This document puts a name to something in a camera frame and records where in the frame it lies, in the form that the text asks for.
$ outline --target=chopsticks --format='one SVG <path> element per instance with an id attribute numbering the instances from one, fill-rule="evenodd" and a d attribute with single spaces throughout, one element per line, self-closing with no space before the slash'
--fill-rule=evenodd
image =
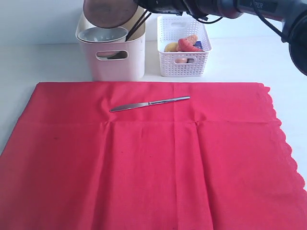
<path id="1" fill-rule="evenodd" d="M 148 10 L 145 10 L 145 12 L 141 15 L 141 17 L 137 20 L 137 22 L 134 24 L 134 26 L 131 28 L 129 33 L 127 34 L 126 41 L 128 41 L 131 36 L 140 28 L 140 26 L 149 18 L 152 13 L 150 12 L 146 17 L 146 13 L 148 13 Z"/>

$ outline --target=knife blade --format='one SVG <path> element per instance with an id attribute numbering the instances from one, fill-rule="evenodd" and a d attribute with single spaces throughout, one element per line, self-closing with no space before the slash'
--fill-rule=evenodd
<path id="1" fill-rule="evenodd" d="M 176 98 L 164 99 L 164 100 L 154 101 L 154 102 L 142 102 L 142 103 L 125 104 L 125 105 L 120 105 L 120 106 L 117 106 L 117 107 L 111 109 L 110 112 L 118 112 L 118 111 L 123 111 L 123 110 L 128 110 L 128 109 L 142 108 L 142 107 L 155 105 L 155 104 L 178 102 L 178 101 L 187 100 L 187 99 L 190 99 L 190 96 L 176 97 Z"/>

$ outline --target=white table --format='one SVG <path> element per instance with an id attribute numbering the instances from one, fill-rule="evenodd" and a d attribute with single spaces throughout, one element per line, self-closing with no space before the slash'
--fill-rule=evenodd
<path id="1" fill-rule="evenodd" d="M 142 81 L 261 82 L 271 87 L 298 172 L 307 181 L 307 77 L 293 65 L 288 46 L 275 36 L 211 42 L 213 50 L 202 78 L 161 77 L 156 42 L 147 42 Z M 90 80 L 78 44 L 0 47 L 0 152 L 37 83 Z"/>

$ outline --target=cloth fold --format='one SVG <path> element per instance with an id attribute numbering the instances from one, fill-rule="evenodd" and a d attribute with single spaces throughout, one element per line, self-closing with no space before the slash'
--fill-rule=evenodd
<path id="1" fill-rule="evenodd" d="M 38 84 L 0 157 L 0 229 L 307 229 L 305 182 L 268 92 L 259 83 Z"/>

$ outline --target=white wall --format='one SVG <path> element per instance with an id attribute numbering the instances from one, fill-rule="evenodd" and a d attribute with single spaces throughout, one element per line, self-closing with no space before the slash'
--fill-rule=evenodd
<path id="1" fill-rule="evenodd" d="M 83 0 L 6 0 L 0 9 L 0 45 L 74 43 Z M 147 22 L 147 39 L 156 39 L 156 17 Z M 274 22 L 281 29 L 281 23 Z M 207 26 L 210 38 L 275 35 L 256 16 L 222 19 Z"/>

